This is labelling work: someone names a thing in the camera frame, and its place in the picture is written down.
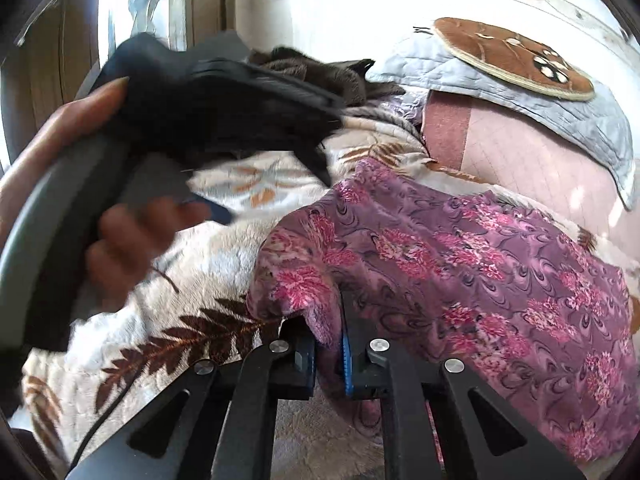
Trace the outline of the left hand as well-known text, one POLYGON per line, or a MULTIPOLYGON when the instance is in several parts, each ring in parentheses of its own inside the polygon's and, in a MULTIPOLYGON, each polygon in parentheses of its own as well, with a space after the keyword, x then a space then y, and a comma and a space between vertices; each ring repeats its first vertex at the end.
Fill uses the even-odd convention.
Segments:
MULTIPOLYGON (((116 79, 90 96, 54 112, 1 179, 1 240, 5 242, 18 214, 40 178, 63 148, 99 130, 119 109, 128 80, 116 79)), ((151 271, 153 261, 175 235, 208 220, 209 206, 178 204, 168 197, 152 200, 137 214, 122 204, 102 214, 99 239, 86 253, 88 278, 99 293, 99 310, 115 312, 151 271)))

